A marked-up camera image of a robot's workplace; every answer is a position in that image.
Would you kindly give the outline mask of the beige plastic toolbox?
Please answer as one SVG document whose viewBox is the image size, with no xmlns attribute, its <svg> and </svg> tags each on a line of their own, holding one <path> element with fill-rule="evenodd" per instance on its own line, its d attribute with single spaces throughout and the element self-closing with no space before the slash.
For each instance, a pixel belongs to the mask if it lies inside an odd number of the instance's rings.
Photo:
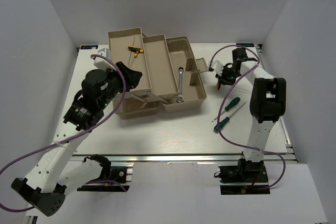
<svg viewBox="0 0 336 224">
<path fill-rule="evenodd" d="M 143 48 L 144 53 L 128 66 L 128 46 Z M 128 68 L 142 72 L 139 85 L 126 93 L 116 114 L 129 120 L 157 114 L 162 106 L 166 112 L 199 108 L 207 94 L 201 74 L 207 71 L 204 58 L 195 58 L 186 36 L 166 38 L 165 35 L 146 36 L 141 28 L 108 32 L 112 61 L 122 61 Z M 179 93 L 178 69 L 183 67 L 183 102 L 177 103 Z"/>
</svg>

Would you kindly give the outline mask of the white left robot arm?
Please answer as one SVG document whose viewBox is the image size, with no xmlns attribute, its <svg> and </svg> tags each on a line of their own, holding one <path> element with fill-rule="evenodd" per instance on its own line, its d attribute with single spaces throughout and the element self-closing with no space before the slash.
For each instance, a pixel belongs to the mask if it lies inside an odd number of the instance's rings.
<svg viewBox="0 0 336 224">
<path fill-rule="evenodd" d="M 85 183 L 108 180 L 111 162 L 98 154 L 85 158 L 70 172 L 65 173 L 64 168 L 93 128 L 105 121 L 103 111 L 107 105 L 117 94 L 125 95 L 136 88 L 142 76 L 121 61 L 87 72 L 64 116 L 64 124 L 70 131 L 66 139 L 54 141 L 27 175 L 14 179 L 11 188 L 49 217 L 59 210 L 67 195 Z"/>
</svg>

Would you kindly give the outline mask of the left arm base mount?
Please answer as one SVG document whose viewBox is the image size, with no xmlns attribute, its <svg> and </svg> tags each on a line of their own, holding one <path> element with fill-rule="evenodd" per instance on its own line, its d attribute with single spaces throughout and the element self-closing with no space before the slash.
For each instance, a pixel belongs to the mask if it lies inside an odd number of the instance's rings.
<svg viewBox="0 0 336 224">
<path fill-rule="evenodd" d="M 102 178 L 95 179 L 94 182 L 85 184 L 77 191 L 100 192 L 100 193 L 126 193 L 130 188 L 132 180 L 133 165 L 112 163 L 109 170 Z"/>
</svg>

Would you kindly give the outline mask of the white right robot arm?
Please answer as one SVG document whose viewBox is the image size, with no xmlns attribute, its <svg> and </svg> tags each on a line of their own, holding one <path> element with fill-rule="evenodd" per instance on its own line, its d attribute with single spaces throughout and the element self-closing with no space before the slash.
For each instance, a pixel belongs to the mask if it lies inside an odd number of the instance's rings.
<svg viewBox="0 0 336 224">
<path fill-rule="evenodd" d="M 286 111 L 286 80 L 266 72 L 260 66 L 258 56 L 250 57 L 247 54 L 248 51 L 251 50 L 236 47 L 232 51 L 232 62 L 226 65 L 212 57 L 209 70 L 216 73 L 218 87 L 230 86 L 228 93 L 243 78 L 253 85 L 249 102 L 253 121 L 247 144 L 232 144 L 243 148 L 245 161 L 259 163 L 264 160 L 270 131 Z"/>
</svg>

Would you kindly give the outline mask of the silver ratchet wrench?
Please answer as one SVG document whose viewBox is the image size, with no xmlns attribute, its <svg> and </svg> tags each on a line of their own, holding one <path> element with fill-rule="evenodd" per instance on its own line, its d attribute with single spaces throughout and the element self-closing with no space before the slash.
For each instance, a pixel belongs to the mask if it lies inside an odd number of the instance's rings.
<svg viewBox="0 0 336 224">
<path fill-rule="evenodd" d="M 178 75 L 179 75 L 179 85 L 178 85 L 178 88 L 179 88 L 179 93 L 177 95 L 177 98 L 176 98 L 176 101 L 177 103 L 180 103 L 180 102 L 183 102 L 184 99 L 183 99 L 183 72 L 184 72 L 184 69 L 183 67 L 179 67 L 178 68 Z"/>
</svg>

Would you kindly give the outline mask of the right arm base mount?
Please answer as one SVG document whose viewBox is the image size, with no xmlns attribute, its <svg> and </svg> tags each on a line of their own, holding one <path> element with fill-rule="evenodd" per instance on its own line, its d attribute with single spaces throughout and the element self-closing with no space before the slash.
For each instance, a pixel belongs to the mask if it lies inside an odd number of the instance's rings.
<svg viewBox="0 0 336 224">
<path fill-rule="evenodd" d="M 214 177 L 219 179 L 222 195 L 270 194 L 263 161 L 252 162 L 241 158 L 237 165 L 220 166 Z"/>
</svg>

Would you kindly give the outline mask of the long yellow black T-handle key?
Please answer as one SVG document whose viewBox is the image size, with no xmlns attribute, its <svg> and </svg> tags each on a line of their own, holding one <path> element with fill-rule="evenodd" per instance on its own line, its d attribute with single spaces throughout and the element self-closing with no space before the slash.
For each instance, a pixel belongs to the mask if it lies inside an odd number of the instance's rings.
<svg viewBox="0 0 336 224">
<path fill-rule="evenodd" d="M 128 50 L 131 52 L 130 56 L 129 56 L 128 66 L 131 66 L 131 64 L 133 63 L 134 59 L 136 59 L 139 54 L 143 54 L 144 53 L 144 49 L 143 48 L 139 48 L 139 47 L 135 47 L 134 43 L 135 43 L 135 38 L 133 39 L 133 45 L 132 46 L 128 46 Z"/>
</svg>

